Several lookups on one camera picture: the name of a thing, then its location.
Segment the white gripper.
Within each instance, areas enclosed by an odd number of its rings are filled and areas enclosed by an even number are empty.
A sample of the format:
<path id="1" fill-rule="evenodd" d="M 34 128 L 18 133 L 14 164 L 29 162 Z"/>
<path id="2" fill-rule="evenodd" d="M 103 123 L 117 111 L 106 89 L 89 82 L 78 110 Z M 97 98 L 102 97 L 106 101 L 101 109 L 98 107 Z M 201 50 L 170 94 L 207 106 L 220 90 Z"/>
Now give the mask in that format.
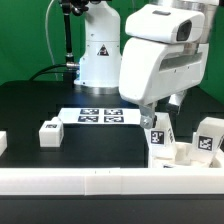
<path id="1" fill-rule="evenodd" d="M 126 101 L 146 105 L 139 107 L 142 128 L 155 126 L 156 104 L 152 102 L 171 95 L 166 109 L 174 114 L 180 112 L 186 89 L 198 85 L 204 76 L 208 49 L 208 44 L 200 44 L 196 54 L 183 55 L 183 44 L 163 44 L 139 38 L 127 41 L 119 92 Z"/>

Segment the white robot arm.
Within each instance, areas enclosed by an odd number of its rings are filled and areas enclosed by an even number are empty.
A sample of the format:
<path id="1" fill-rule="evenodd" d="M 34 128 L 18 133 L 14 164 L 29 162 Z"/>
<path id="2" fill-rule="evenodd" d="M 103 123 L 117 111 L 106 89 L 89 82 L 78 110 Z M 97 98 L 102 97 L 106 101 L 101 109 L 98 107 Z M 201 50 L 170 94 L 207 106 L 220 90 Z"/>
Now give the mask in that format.
<path id="1" fill-rule="evenodd" d="M 120 45 L 120 16 L 103 1 L 87 4 L 85 53 L 75 84 L 93 93 L 116 90 L 139 106 L 140 124 L 154 126 L 155 107 L 168 97 L 177 112 L 186 91 L 204 76 L 213 19 L 222 0 L 153 0 L 128 16 Z"/>

